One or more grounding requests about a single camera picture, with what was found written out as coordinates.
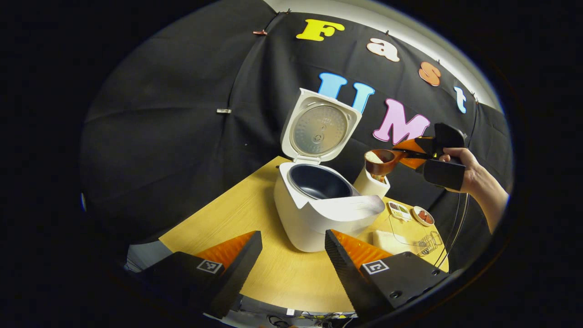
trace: brown cup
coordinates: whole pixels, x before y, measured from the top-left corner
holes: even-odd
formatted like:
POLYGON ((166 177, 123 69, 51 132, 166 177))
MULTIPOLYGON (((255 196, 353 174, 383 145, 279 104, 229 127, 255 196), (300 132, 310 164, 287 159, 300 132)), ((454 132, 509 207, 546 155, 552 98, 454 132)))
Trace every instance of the brown cup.
POLYGON ((373 149, 371 152, 375 153, 382 161, 382 164, 372 163, 364 158, 366 171, 372 175, 384 176, 389 174, 397 163, 405 157, 404 152, 390 151, 388 149, 373 149))

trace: blue letter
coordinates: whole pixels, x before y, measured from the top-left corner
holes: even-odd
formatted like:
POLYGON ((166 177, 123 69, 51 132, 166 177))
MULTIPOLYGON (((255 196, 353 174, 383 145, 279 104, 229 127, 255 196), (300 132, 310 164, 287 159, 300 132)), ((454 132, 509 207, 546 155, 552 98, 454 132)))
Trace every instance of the blue letter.
POLYGON ((466 108, 463 106, 463 102, 466 101, 466 96, 463 95, 463 90, 457 86, 454 86, 455 92, 458 94, 458 108, 463 114, 466 113, 466 108))
POLYGON ((318 90, 318 93, 334 99, 338 97, 340 87, 348 83, 348 81, 342 76, 332 73, 322 73, 319 77, 320 80, 322 80, 322 83, 320 84, 320 90, 318 90))
POLYGON ((364 112, 364 107, 368 101, 368 96, 374 95, 374 89, 366 84, 356 82, 354 84, 356 89, 356 95, 354 96, 354 103, 352 103, 352 108, 359 111, 361 114, 364 112))

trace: wall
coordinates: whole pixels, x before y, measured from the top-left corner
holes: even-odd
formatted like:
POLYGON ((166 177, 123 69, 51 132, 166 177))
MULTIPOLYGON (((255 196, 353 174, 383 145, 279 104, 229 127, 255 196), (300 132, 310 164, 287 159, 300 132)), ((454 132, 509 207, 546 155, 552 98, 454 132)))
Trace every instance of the wall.
POLYGON ((479 102, 502 111, 496 92, 480 70, 449 41, 418 21, 370 0, 264 0, 275 11, 318 13, 363 24, 416 47, 450 71, 479 102))

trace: white rice cooker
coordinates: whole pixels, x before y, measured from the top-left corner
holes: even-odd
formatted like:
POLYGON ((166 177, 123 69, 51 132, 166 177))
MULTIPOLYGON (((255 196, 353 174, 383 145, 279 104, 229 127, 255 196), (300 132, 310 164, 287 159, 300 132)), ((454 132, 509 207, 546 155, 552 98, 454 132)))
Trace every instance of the white rice cooker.
POLYGON ((338 172, 319 165, 340 153, 360 118, 352 107, 300 88, 281 140, 293 162, 279 166, 274 191, 279 218, 299 250, 323 251, 327 229, 356 237, 385 209, 379 196, 361 196, 338 172))

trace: pink letter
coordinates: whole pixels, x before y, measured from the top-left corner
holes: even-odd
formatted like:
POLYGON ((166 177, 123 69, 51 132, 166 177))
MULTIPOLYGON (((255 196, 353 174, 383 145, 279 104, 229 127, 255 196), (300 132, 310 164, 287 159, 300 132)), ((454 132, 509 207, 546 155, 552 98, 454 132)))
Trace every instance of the pink letter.
POLYGON ((423 135, 425 129, 431 124, 425 116, 415 115, 408 123, 405 123, 405 108, 403 104, 394 99, 385 100, 387 113, 382 120, 381 127, 374 130, 373 136, 381 141, 389 141, 389 130, 393 127, 393 144, 401 142, 407 135, 407 140, 423 135))

